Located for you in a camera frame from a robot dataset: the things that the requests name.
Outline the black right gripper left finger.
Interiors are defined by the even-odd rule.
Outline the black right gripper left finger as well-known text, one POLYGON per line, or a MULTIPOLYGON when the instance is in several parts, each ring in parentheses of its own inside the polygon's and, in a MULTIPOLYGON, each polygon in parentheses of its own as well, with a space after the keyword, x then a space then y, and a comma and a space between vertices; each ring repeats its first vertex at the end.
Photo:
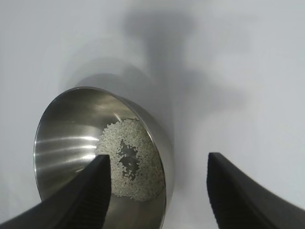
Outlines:
POLYGON ((48 199, 1 224, 2 229, 101 229, 111 198, 108 155, 96 156, 48 199))

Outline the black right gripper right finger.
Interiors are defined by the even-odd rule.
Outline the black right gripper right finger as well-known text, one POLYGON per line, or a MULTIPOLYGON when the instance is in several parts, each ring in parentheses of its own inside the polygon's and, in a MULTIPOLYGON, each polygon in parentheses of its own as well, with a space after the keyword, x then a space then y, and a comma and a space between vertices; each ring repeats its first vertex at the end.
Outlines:
POLYGON ((207 192, 221 229, 303 229, 305 211, 256 183, 220 153, 209 153, 207 192))

